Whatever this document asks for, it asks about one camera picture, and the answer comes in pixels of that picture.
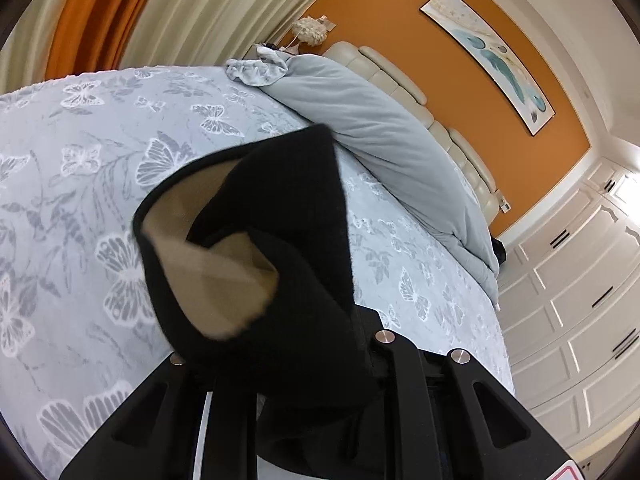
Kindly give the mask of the grey duvet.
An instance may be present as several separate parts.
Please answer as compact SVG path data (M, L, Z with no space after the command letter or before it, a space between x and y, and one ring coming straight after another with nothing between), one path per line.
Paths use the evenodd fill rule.
M230 60L224 69L230 79L328 126L488 298L498 299L499 263L480 203L457 164L405 107L323 54L259 46L254 58Z

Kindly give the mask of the white wardrobe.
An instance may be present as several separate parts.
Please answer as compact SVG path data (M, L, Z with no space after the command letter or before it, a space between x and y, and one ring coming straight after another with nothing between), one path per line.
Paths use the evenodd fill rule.
M508 247L498 318L515 393L582 462L639 416L639 177L596 160Z

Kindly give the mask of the white bedside lamp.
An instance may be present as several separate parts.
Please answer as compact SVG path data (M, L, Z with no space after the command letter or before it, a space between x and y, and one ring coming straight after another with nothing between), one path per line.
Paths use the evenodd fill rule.
M328 36L328 31L319 20L305 16L293 24L292 35L288 52L296 54L301 44L306 44L309 47L318 47L323 44Z

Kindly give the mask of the orange curtain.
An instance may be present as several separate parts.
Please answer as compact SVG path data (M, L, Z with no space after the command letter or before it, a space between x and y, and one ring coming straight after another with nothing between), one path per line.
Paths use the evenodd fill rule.
M114 70L148 0L66 0L44 76Z

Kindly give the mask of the cream curtain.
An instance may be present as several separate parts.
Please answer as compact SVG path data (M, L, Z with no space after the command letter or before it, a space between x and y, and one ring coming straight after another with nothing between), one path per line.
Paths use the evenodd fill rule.
M1 0L1 90L44 81L66 0ZM218 65L278 42L316 0L148 0L117 68Z

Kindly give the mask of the framed wall painting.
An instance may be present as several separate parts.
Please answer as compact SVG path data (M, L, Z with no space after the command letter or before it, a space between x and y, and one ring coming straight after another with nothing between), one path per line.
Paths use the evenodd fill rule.
M531 136L536 136L554 117L551 103L515 52L463 0L428 0L420 11L484 68Z

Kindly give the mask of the black item on nightstand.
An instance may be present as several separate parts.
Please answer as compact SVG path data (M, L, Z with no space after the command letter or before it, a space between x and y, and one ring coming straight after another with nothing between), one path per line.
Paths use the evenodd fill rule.
M506 262L506 246L503 245L503 242L501 240L498 240L498 238L495 237L491 239L491 246L494 254L496 255L498 263L500 264L500 266L502 266L503 263Z

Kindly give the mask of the black pants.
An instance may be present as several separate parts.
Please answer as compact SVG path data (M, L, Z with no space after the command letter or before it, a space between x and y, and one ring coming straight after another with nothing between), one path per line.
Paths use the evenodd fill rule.
M313 125L195 159L132 220L170 344L209 400L202 474L441 479L431 404L402 414L356 306L334 139Z

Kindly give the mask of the butterfly patterned bed cover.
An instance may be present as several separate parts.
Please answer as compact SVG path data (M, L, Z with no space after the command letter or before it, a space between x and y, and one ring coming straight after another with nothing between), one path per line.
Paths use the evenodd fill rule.
M304 121L219 67L40 82L1 99L1 414L55 479L168 356L130 232L155 185ZM426 350L513 384L484 290L348 151L337 153L358 304Z

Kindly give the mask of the beige leather headboard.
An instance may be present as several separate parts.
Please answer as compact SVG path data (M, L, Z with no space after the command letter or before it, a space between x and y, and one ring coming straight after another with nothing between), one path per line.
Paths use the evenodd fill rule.
M332 44L323 56L340 63L397 101L434 136L469 181L488 226L499 213L498 186L477 151L455 128L447 128L427 109L424 92L394 63L371 47L347 41Z

